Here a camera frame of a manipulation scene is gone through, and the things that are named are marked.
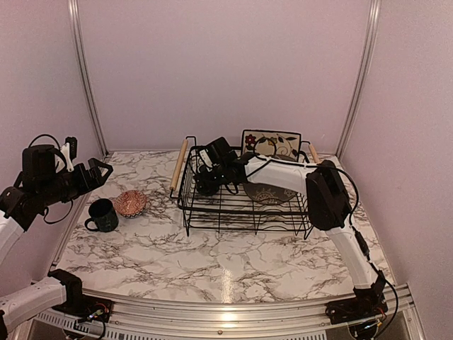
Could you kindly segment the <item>dark blue ceramic mug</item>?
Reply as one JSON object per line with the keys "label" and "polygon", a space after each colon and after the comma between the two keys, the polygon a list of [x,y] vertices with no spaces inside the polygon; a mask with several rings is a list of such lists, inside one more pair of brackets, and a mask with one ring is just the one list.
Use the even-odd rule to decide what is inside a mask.
{"label": "dark blue ceramic mug", "polygon": [[210,171],[199,172],[194,176],[195,188],[200,195],[213,196],[219,191],[219,184]]}

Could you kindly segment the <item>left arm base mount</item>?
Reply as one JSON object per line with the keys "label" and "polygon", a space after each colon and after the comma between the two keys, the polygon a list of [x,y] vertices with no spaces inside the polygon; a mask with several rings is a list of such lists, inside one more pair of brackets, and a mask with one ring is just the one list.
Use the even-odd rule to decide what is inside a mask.
{"label": "left arm base mount", "polygon": [[53,310],[77,317],[77,324],[97,321],[103,325],[98,339],[106,335],[106,324],[110,319],[113,302],[108,299],[83,294],[82,280],[62,269],[50,271],[48,277],[56,278],[65,288],[66,300],[52,307]]}

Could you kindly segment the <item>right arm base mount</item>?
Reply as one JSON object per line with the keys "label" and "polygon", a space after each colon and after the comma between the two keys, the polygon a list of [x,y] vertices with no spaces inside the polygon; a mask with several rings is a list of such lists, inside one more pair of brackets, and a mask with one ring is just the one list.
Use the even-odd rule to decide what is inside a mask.
{"label": "right arm base mount", "polygon": [[354,288],[354,297],[328,302],[326,316],[331,324],[340,324],[386,313],[389,308],[383,293],[385,285],[384,281],[377,280],[371,288]]}

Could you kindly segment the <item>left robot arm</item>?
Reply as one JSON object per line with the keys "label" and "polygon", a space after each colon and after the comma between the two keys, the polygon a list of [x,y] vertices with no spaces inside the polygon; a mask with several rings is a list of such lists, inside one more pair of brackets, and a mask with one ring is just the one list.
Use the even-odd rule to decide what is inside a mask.
{"label": "left robot arm", "polygon": [[61,146],[30,144],[22,151],[22,169],[1,193],[1,338],[39,313],[56,307],[84,315],[89,299],[82,282],[65,270],[50,270],[57,240],[50,228],[39,235],[37,217],[56,203],[73,203],[100,188],[113,167],[96,158],[74,164],[76,140]]}

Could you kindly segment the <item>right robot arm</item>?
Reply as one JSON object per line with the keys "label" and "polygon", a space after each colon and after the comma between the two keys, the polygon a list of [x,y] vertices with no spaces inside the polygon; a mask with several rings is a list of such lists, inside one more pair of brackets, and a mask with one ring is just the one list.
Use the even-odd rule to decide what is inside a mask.
{"label": "right robot arm", "polygon": [[342,178],[346,173],[333,162],[298,163],[257,153],[238,155],[224,137],[197,149],[202,164],[195,174],[197,190],[206,196],[220,186],[245,183],[276,186],[302,194],[306,198],[310,223],[324,231],[344,260],[354,297],[350,310],[366,317],[378,305],[386,284],[384,274],[371,261],[369,248],[353,224],[355,206],[350,204]]}

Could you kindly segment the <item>square floral ceramic plate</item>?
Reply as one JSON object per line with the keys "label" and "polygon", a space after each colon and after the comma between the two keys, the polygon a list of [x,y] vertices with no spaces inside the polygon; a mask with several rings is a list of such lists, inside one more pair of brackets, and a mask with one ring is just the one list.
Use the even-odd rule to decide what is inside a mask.
{"label": "square floral ceramic plate", "polygon": [[277,130],[243,130],[241,153],[299,161],[302,134]]}

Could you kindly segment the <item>grey reindeer round plate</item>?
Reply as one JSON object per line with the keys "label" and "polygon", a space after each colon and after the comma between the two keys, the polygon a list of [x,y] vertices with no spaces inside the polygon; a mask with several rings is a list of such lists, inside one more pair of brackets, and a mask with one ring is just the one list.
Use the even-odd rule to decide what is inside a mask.
{"label": "grey reindeer round plate", "polygon": [[296,191],[265,183],[244,183],[243,189],[253,202],[261,205],[282,205],[298,195]]}

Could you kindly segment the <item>blue white patterned bowl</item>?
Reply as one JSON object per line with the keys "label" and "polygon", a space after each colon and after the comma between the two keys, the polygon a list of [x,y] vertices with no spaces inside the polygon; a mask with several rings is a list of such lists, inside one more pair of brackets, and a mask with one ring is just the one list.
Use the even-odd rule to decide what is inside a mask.
{"label": "blue white patterned bowl", "polygon": [[116,212],[126,218],[133,218],[141,215],[144,212],[146,205],[146,195],[138,190],[125,191],[113,202]]}

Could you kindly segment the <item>dark green ceramic mug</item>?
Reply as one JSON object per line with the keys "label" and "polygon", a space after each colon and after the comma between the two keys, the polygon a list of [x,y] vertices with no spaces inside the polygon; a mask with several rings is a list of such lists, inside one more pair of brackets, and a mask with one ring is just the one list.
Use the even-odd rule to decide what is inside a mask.
{"label": "dark green ceramic mug", "polygon": [[119,219],[113,202],[107,198],[100,198],[90,204],[88,208],[89,219],[84,222],[84,227],[91,232],[112,232],[119,225]]}

